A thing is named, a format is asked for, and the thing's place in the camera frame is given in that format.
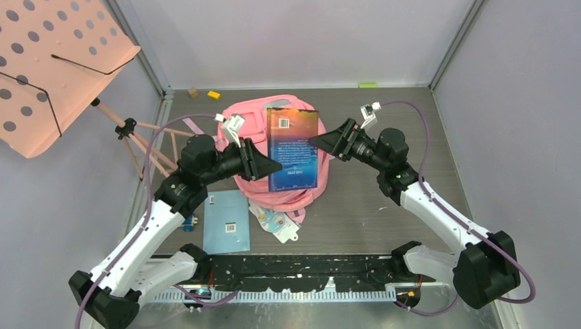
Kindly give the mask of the yellow blue toy car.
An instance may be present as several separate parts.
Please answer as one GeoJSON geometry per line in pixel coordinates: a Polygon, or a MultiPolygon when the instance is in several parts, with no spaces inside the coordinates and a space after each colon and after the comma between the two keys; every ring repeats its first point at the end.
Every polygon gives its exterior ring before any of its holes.
{"type": "Polygon", "coordinates": [[[189,218],[184,220],[184,222],[182,224],[182,229],[185,232],[192,232],[197,223],[198,223],[197,217],[189,217],[189,218]]]}

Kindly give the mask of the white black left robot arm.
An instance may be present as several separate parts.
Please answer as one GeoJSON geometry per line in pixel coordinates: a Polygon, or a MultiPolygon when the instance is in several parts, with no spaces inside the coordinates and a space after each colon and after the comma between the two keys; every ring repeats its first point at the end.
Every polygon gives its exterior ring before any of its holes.
{"type": "Polygon", "coordinates": [[[165,289],[209,278],[210,256],[191,243],[164,262],[143,268],[170,233],[204,203],[208,185],[237,175],[259,180],[282,169],[250,138],[219,151],[207,134],[189,138],[177,164],[177,171],[151,194],[148,209],[120,244],[90,272],[76,271],[69,279],[81,312],[104,328],[127,328],[140,308],[165,289]]]}

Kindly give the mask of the dark blue orange book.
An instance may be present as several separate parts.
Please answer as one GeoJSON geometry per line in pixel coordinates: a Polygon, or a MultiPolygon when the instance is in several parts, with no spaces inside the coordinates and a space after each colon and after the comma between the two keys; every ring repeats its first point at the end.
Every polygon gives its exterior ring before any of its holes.
{"type": "Polygon", "coordinates": [[[318,134],[316,110],[267,109],[268,157],[282,164],[269,176],[269,191],[283,192],[315,188],[318,180],[318,153],[308,139],[318,134]]]}

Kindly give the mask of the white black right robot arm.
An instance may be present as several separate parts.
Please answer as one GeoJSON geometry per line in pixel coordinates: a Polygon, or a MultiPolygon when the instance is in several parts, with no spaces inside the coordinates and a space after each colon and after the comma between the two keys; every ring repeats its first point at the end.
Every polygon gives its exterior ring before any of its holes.
{"type": "Polygon", "coordinates": [[[391,272],[400,281],[424,275],[449,285],[468,306],[480,309],[521,284],[515,244],[505,232],[492,233],[454,210],[408,163],[401,130],[385,128],[378,139],[353,119],[308,142],[344,162],[356,159],[378,170],[381,192],[432,229],[450,248],[432,250],[411,241],[391,252],[391,272]]]}

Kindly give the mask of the small wooden cube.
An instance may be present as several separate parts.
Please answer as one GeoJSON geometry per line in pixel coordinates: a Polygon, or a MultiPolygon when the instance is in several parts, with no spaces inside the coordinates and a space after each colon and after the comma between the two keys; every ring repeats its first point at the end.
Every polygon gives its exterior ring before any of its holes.
{"type": "Polygon", "coordinates": [[[196,88],[192,87],[188,89],[188,94],[192,99],[195,99],[199,96],[199,91],[196,88]]]}

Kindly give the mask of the light blue notebook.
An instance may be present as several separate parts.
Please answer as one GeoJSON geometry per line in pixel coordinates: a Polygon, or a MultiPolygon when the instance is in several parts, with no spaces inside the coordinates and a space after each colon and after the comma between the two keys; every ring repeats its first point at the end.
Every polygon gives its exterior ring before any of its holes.
{"type": "Polygon", "coordinates": [[[250,250],[249,203],[239,190],[209,193],[204,203],[203,250],[211,255],[250,250]]]}

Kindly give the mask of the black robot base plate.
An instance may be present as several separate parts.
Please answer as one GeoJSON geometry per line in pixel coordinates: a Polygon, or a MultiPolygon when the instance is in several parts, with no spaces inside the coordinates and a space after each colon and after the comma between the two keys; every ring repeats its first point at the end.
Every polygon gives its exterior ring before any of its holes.
{"type": "Polygon", "coordinates": [[[387,284],[432,282],[406,271],[389,255],[295,254],[217,255],[185,284],[202,284],[218,291],[292,293],[322,291],[334,283],[341,293],[381,291],[387,284]]]}

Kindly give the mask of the small yellow block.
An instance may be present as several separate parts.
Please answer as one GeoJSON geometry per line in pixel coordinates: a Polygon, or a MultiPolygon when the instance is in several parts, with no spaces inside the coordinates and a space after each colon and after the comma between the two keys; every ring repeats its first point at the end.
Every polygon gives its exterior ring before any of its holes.
{"type": "Polygon", "coordinates": [[[221,98],[221,94],[213,90],[208,91],[207,96],[215,100],[219,100],[221,98]]]}

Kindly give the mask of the packaged blue correction tape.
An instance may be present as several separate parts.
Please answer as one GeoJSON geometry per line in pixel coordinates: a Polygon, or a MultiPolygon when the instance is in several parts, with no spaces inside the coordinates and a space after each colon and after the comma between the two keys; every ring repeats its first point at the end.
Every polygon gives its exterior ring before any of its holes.
{"type": "Polygon", "coordinates": [[[249,200],[249,210],[256,217],[261,228],[271,233],[280,243],[298,240],[299,225],[283,212],[263,208],[251,199],[249,200]]]}

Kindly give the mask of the pink perforated music stand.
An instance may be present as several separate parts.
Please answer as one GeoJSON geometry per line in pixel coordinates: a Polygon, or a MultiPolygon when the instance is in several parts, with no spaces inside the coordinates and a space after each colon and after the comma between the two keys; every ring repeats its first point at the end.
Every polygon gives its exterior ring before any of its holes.
{"type": "Polygon", "coordinates": [[[41,155],[139,52],[100,1],[2,1],[1,140],[41,155]]]}

